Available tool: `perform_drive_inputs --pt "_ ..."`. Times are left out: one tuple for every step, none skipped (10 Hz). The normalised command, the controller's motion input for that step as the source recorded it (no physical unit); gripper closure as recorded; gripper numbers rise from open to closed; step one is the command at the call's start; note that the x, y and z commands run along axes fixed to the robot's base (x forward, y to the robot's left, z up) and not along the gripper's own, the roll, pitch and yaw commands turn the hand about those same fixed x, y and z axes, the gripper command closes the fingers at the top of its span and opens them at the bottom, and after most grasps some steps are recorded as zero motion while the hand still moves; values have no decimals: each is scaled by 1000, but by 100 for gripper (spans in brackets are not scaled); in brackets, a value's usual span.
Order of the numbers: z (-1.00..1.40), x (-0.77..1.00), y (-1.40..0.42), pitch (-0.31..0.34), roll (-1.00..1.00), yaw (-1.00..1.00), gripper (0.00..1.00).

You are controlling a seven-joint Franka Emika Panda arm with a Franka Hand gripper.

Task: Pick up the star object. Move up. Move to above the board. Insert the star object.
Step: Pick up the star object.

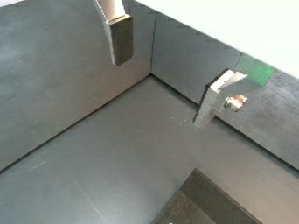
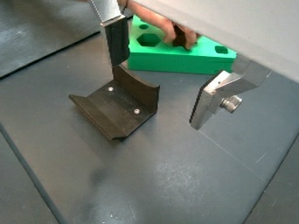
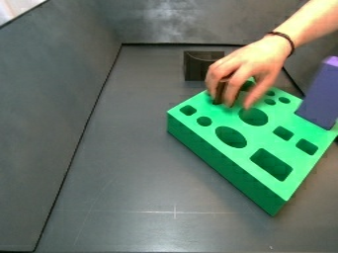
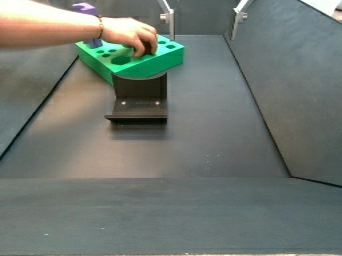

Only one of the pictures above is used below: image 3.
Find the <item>bare human hand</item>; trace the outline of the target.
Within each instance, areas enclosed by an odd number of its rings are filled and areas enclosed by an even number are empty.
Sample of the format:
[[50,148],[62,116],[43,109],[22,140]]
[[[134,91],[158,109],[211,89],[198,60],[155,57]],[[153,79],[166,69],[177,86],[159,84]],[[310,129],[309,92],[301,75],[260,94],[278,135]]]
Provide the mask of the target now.
[[244,102],[244,107],[249,109],[274,85],[285,60],[293,51],[294,43],[290,38],[285,34],[273,33],[217,60],[209,67],[205,79],[211,97],[215,98],[219,81],[229,78],[225,99],[232,107],[245,82],[254,77],[257,85]]

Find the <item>bare human forearm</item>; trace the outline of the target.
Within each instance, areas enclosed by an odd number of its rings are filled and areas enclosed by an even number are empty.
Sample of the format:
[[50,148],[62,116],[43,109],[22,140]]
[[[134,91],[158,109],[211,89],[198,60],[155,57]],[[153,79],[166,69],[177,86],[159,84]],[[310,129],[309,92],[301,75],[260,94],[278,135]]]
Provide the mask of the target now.
[[289,35],[294,46],[322,38],[338,30],[338,0],[309,0],[276,28]]

